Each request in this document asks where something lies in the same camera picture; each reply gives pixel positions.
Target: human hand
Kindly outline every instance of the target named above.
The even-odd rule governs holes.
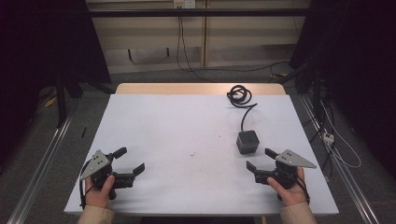
[[[116,177],[114,175],[110,175],[105,184],[102,186],[102,189],[97,189],[91,180],[90,177],[85,179],[85,202],[87,205],[107,208],[108,207],[108,193],[113,187],[114,181]]]
[[[297,175],[300,177],[297,178],[297,181],[299,181],[302,186],[305,186],[304,169],[302,167],[297,167]],[[291,189],[284,189],[272,177],[268,177],[267,182],[280,195],[280,197],[282,197],[282,202],[285,206],[292,206],[297,203],[304,203],[307,201],[304,190],[298,184],[295,184]]]

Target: metal bar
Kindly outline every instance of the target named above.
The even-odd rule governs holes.
[[[301,95],[301,100],[303,102],[303,105],[306,109],[308,116],[312,119],[315,129],[318,131],[319,124],[317,122],[317,119],[314,119],[315,113],[312,111],[314,109],[312,103],[309,101],[309,99],[305,99],[302,95]],[[338,154],[339,157],[341,157],[336,147],[334,148],[334,151]],[[352,198],[352,201],[355,203],[356,207],[361,213],[361,217],[363,218],[364,222],[366,224],[375,224],[375,223],[379,224],[379,220],[375,215],[374,209],[368,202],[366,196],[359,187],[352,173],[350,173],[348,167],[339,160],[337,160],[337,158],[335,158],[333,154],[331,155],[331,157],[332,157],[331,160],[335,168],[337,169],[339,175],[343,179],[343,182],[346,185],[346,189],[348,190],[349,195]]]
[[[35,170],[35,174],[18,201],[7,224],[22,224],[25,221],[32,204],[35,201],[35,197],[40,190],[41,184],[48,172],[48,169],[50,168],[53,158],[55,157],[56,152],[61,145],[62,140],[64,139],[64,135],[67,132],[72,115],[77,110],[77,107],[78,106],[76,105],[73,108],[72,113],[70,113],[70,115],[66,118],[62,127],[56,129],[43,159],[41,160],[37,170]]]
[[[328,9],[311,8],[185,8],[185,9],[123,9],[123,10],[91,10],[91,11],[59,11],[41,10],[39,15],[67,17],[305,17],[326,16],[332,13]]]

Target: sleeve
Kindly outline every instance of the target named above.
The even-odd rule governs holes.
[[[111,224],[114,212],[105,208],[86,205],[78,224]]]
[[[280,217],[284,224],[316,224],[308,203],[297,203],[280,209]]]

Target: table surface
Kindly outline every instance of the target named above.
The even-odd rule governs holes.
[[[245,120],[260,144],[256,153],[240,155],[235,143],[246,109],[233,107],[225,93],[234,83],[131,83],[112,95],[87,160],[97,149],[120,147],[128,153],[113,161],[113,170],[146,170],[131,189],[117,189],[110,208],[131,216],[266,216],[282,206],[269,186],[257,184],[246,161],[274,170],[266,147],[291,149],[318,164],[295,109],[278,84],[242,84],[258,103]],[[338,209],[320,169],[305,169],[315,215]],[[64,209],[80,214],[78,184]]]

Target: small black box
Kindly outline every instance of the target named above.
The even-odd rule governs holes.
[[[259,138],[254,131],[240,132],[236,139],[236,145],[242,155],[256,152],[259,143]]]

